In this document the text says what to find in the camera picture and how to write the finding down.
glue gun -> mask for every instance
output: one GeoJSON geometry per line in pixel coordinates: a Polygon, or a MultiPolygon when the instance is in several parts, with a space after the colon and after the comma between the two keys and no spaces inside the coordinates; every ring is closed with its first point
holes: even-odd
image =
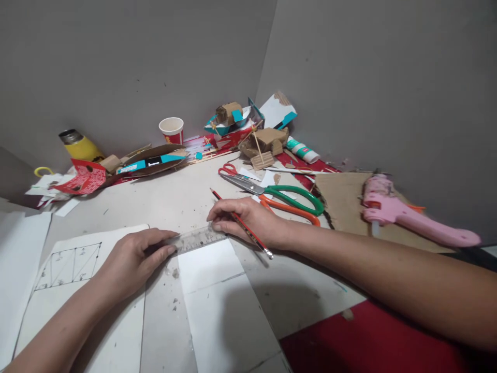
{"type": "Polygon", "coordinates": [[[415,211],[415,208],[401,202],[392,189],[393,183],[381,173],[375,173],[364,183],[362,203],[366,209],[362,216],[372,224],[373,237],[379,236],[380,225],[397,223],[445,246],[470,247],[481,242],[473,232],[437,223],[415,211]]]}

hand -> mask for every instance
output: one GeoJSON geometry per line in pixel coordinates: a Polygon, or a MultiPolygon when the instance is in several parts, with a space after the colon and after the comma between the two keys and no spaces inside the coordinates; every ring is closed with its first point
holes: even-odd
{"type": "Polygon", "coordinates": [[[217,201],[209,211],[207,221],[212,221],[212,227],[216,231],[253,243],[238,223],[232,220],[230,212],[236,213],[268,247],[281,248],[288,237],[287,220],[273,214],[250,197],[217,201]]]}
{"type": "Polygon", "coordinates": [[[174,253],[176,247],[162,246],[148,257],[145,249],[177,235],[176,232],[157,228],[127,234],[117,241],[91,281],[98,282],[102,290],[108,290],[108,296],[116,303],[128,298],[145,284],[153,271],[174,253]]]}

white table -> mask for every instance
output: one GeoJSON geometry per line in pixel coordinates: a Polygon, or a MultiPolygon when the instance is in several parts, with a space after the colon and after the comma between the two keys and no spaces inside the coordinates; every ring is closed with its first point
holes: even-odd
{"type": "MultiPolygon", "coordinates": [[[[247,196],[217,174],[219,167],[237,155],[229,154],[177,172],[115,185],[89,196],[66,217],[54,215],[41,263],[57,241],[84,234],[143,223],[180,233],[206,226],[207,213],[215,202],[209,187],[222,198],[247,196]]],[[[233,164],[237,168],[243,166],[239,159],[233,164]]],[[[260,178],[264,175],[264,171],[254,173],[260,178]]],[[[279,185],[301,186],[291,174],[284,173],[281,173],[279,185]]],[[[300,196],[298,201],[310,206],[300,196]]],[[[286,212],[275,212],[287,219],[307,222],[286,212]]],[[[321,226],[329,227],[323,216],[319,219],[321,226]]],[[[277,339],[364,300],[349,287],[345,286],[345,292],[342,284],[312,264],[308,265],[302,258],[275,252],[274,260],[269,261],[245,243],[234,239],[232,243],[277,339]]],[[[175,269],[178,269],[176,257],[147,282],[142,372],[197,371],[183,301],[181,272],[176,279],[172,275],[175,269]]]]}

red mat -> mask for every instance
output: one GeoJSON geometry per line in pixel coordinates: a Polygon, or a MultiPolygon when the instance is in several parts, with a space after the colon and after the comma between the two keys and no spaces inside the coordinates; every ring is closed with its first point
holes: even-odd
{"type": "Polygon", "coordinates": [[[406,325],[370,301],[352,312],[352,321],[337,314],[280,341],[294,373],[469,371],[457,347],[406,325]]]}

pencil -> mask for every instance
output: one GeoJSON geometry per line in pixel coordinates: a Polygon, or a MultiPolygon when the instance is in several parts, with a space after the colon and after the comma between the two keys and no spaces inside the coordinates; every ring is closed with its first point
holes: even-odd
{"type": "MultiPolygon", "coordinates": [[[[209,189],[211,190],[212,194],[214,194],[214,197],[216,197],[218,200],[222,199],[221,196],[219,196],[219,194],[217,194],[215,190],[213,190],[212,188],[209,188],[209,189]]],[[[230,212],[230,215],[233,218],[233,220],[235,220],[238,223],[238,225],[240,227],[242,227],[242,229],[245,231],[245,233],[247,233],[247,235],[255,243],[255,245],[258,248],[260,248],[264,253],[266,253],[266,255],[269,257],[269,259],[273,259],[274,258],[273,253],[271,251],[269,251],[269,249],[266,247],[266,245],[264,245],[261,242],[259,237],[257,237],[255,235],[255,233],[252,232],[252,230],[243,222],[243,220],[238,216],[238,214],[236,214],[234,212],[230,212]]]]}

